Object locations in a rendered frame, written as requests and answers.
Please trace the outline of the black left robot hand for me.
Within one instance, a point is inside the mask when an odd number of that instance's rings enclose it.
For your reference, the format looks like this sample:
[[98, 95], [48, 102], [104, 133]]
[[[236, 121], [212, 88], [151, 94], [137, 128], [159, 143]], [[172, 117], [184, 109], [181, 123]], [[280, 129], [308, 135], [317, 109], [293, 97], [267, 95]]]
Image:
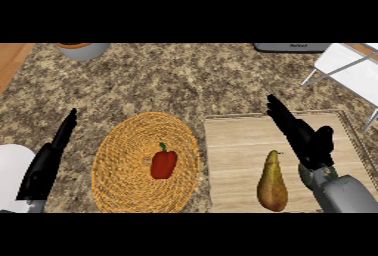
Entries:
[[60, 158], [76, 126], [76, 109], [72, 109], [57, 129], [54, 138], [47, 142], [26, 169], [16, 195], [17, 200], [45, 200], [54, 183]]

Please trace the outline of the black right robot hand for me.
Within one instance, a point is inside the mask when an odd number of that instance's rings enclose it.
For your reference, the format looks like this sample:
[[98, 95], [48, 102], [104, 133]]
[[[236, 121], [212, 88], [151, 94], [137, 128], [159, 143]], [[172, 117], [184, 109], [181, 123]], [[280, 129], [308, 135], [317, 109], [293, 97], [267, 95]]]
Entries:
[[311, 171], [330, 167], [333, 160], [333, 129], [321, 126], [311, 128], [302, 119], [293, 117], [286, 106], [272, 94], [267, 96], [267, 115], [283, 133], [299, 163]]

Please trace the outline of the pale wooden tray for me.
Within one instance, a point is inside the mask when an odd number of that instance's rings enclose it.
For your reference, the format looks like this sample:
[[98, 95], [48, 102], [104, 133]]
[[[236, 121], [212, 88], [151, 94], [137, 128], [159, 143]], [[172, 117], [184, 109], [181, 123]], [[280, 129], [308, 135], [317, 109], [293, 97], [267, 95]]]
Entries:
[[[327, 125], [333, 129], [332, 159], [339, 175], [349, 175], [366, 186], [378, 199], [374, 170], [352, 127], [337, 111], [299, 112], [295, 117], [317, 129]], [[256, 183], [262, 173], [265, 157], [277, 151], [278, 166], [287, 189], [287, 212], [320, 210], [311, 191], [298, 174], [298, 159], [281, 132], [268, 116], [210, 117], [205, 120], [205, 142], [209, 173], [210, 210], [215, 212], [262, 212], [256, 199]]]

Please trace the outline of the yellow-green squash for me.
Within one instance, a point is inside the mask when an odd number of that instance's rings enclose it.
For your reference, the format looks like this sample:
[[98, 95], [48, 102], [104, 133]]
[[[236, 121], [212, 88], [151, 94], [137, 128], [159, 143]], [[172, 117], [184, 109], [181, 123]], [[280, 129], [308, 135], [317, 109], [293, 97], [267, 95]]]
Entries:
[[261, 206], [272, 212], [280, 212], [286, 207], [287, 190], [280, 172], [278, 152], [275, 150], [271, 150], [267, 154], [256, 185], [256, 199]]

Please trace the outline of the white tiered shelf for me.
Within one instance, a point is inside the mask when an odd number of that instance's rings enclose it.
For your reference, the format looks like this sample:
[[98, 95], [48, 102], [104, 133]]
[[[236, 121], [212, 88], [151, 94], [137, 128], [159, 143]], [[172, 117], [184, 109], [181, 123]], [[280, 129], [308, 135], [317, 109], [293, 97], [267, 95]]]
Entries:
[[378, 119], [378, 43], [332, 43], [317, 58], [301, 85], [336, 81], [374, 107], [363, 130]]

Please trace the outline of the round woven wicker placemat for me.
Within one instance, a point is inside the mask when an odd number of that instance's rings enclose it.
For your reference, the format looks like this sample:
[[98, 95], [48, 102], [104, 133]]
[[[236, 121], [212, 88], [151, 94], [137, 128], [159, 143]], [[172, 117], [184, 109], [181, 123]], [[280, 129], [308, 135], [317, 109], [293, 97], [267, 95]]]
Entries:
[[[156, 153], [177, 154], [172, 174], [150, 175]], [[91, 165], [91, 196], [100, 211], [177, 212], [182, 209], [200, 173], [196, 138], [184, 122], [165, 112], [143, 112], [110, 130]]]

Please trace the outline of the red bell pepper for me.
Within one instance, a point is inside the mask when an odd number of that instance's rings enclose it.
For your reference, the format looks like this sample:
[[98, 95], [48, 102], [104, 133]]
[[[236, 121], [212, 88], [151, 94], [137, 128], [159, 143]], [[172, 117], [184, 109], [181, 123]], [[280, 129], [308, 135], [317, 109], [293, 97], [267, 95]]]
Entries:
[[159, 143], [160, 151], [154, 153], [150, 165], [150, 176], [153, 179], [168, 179], [177, 163], [177, 153], [166, 150], [163, 143]]

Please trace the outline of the dark grey appliance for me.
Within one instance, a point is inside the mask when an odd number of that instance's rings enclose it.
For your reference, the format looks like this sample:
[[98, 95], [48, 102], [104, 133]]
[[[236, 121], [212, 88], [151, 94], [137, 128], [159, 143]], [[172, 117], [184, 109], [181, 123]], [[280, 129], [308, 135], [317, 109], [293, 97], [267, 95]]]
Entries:
[[264, 53], [321, 53], [329, 43], [253, 43], [253, 49]]

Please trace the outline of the grey pot with orange rim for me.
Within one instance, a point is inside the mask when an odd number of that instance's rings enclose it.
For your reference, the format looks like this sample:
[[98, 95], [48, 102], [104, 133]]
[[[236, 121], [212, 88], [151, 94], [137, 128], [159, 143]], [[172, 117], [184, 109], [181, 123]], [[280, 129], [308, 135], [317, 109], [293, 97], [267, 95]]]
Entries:
[[61, 54], [75, 61], [85, 61], [98, 57], [107, 50], [109, 43], [57, 43]]

